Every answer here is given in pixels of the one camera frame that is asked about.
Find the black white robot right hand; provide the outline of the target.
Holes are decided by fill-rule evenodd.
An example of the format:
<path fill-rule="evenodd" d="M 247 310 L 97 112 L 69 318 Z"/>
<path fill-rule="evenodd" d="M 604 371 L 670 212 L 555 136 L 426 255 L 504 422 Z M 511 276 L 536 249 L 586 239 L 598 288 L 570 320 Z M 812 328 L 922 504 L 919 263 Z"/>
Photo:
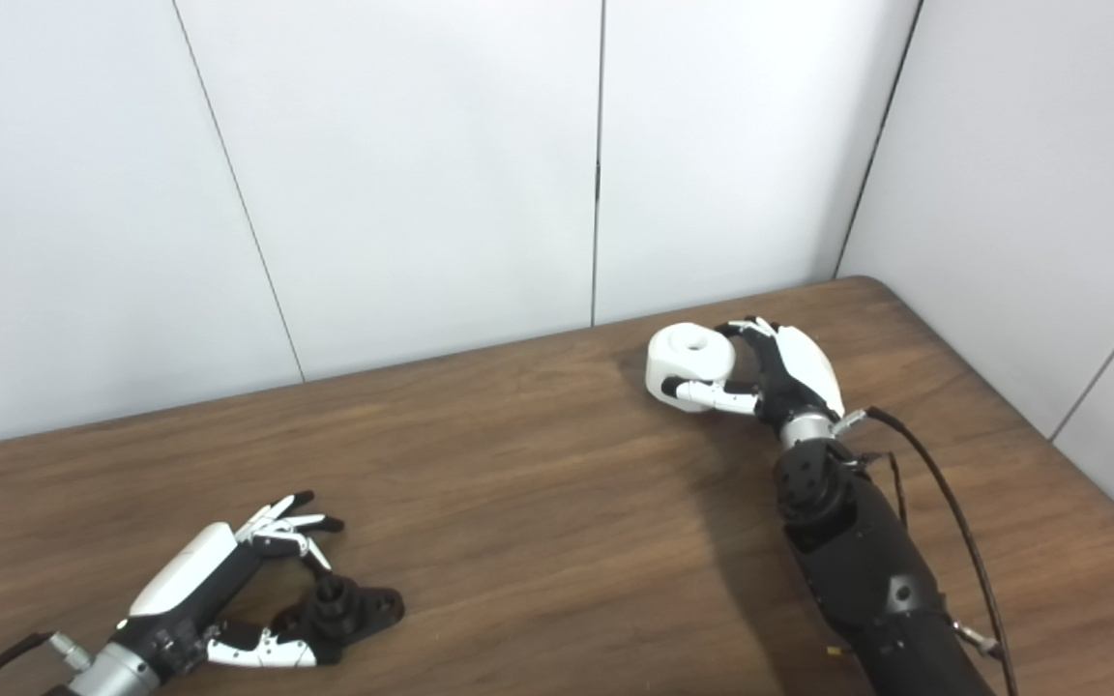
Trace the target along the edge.
<path fill-rule="evenodd" d="M 758 316 L 662 329 L 647 345 L 645 385 L 687 413 L 758 416 L 776 428 L 810 414 L 830 423 L 846 415 L 836 371 L 814 340 Z"/>

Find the black white robot left hand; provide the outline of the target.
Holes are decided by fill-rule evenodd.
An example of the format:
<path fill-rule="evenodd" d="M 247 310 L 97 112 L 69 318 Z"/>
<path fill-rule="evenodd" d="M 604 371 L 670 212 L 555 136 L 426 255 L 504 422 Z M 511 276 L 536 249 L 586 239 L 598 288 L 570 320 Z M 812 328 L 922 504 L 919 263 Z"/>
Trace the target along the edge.
<path fill-rule="evenodd" d="M 240 528 L 208 525 L 133 600 L 110 643 L 138 657 L 159 683 L 204 661 L 252 669 L 341 661 L 338 645 L 317 643 L 299 629 L 233 623 L 221 615 L 267 561 L 299 559 L 317 580 L 332 576 L 310 533 L 338 533 L 344 525 L 321 512 L 297 514 L 313 498 L 310 490 L 283 497 Z"/>

